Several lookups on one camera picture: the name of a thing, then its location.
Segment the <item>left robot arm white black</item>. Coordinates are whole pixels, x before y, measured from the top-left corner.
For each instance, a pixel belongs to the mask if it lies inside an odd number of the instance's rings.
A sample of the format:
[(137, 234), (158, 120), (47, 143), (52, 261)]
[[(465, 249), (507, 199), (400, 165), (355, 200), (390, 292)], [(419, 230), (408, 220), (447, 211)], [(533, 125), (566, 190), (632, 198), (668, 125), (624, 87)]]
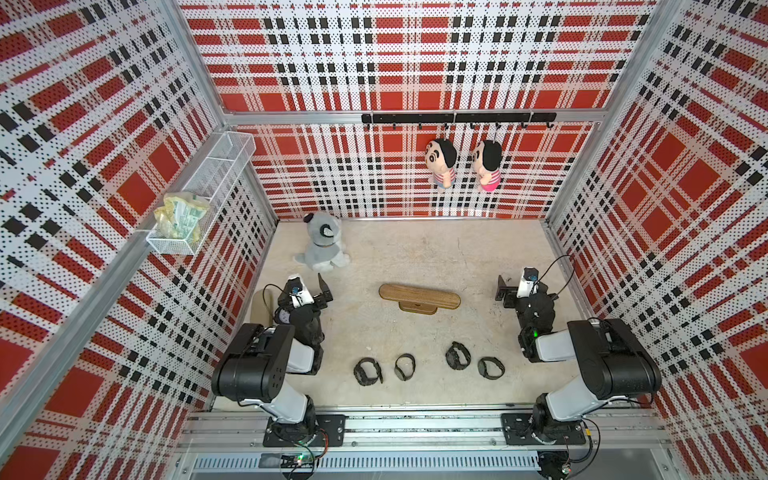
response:
[(290, 277), (273, 312), (275, 324), (240, 327), (214, 369), (213, 393), (241, 407), (256, 407), (270, 416), (265, 447), (328, 444), (314, 401), (292, 387), (289, 375), (319, 372), (325, 340), (321, 311), (333, 300), (321, 275), (311, 293), (299, 275)]

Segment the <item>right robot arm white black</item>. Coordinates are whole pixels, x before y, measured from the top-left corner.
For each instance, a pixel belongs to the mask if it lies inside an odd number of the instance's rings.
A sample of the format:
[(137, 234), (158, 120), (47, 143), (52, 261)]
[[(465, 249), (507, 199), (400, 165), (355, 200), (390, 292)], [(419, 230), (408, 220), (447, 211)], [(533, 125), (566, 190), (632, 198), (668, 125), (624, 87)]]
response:
[(556, 294), (539, 280), (535, 268), (526, 268), (516, 286), (498, 278), (495, 299), (515, 311), (520, 326), (518, 343), (532, 363), (575, 361), (579, 374), (559, 389), (539, 395), (524, 427), (514, 435), (544, 445), (574, 440), (584, 417), (613, 401), (632, 403), (653, 396), (662, 384), (656, 362), (620, 319), (575, 320), (560, 331), (553, 329)]

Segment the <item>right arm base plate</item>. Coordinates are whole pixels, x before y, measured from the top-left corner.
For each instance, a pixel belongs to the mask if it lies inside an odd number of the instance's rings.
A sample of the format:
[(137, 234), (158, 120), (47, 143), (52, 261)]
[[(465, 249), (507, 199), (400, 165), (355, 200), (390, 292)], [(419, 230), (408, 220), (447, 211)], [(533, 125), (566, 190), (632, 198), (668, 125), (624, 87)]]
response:
[(587, 443), (584, 427), (579, 421), (535, 419), (530, 412), (518, 412), (502, 414), (501, 427), (509, 446), (582, 446)]

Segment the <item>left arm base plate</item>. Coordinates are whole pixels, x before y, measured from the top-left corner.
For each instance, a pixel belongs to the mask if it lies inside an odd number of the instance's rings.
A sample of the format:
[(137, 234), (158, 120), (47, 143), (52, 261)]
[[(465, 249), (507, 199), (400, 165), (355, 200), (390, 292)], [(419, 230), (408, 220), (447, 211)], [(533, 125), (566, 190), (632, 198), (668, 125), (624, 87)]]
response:
[(310, 447), (340, 447), (343, 445), (347, 416), (342, 414), (321, 414), (310, 416), (308, 420), (297, 424), (268, 421), (263, 436), (264, 447), (290, 447), (308, 445)]

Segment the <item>slim black watch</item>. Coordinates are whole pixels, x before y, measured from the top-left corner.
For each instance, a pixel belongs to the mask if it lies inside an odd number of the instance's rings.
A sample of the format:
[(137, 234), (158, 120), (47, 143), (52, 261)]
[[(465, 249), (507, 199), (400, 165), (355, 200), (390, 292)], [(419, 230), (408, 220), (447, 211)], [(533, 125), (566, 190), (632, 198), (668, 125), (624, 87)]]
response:
[(416, 370), (415, 357), (410, 353), (403, 353), (397, 357), (394, 364), (394, 373), (400, 381), (409, 381)]
[(499, 380), (506, 373), (505, 365), (496, 357), (484, 356), (477, 362), (477, 370), (480, 376), (487, 380)]

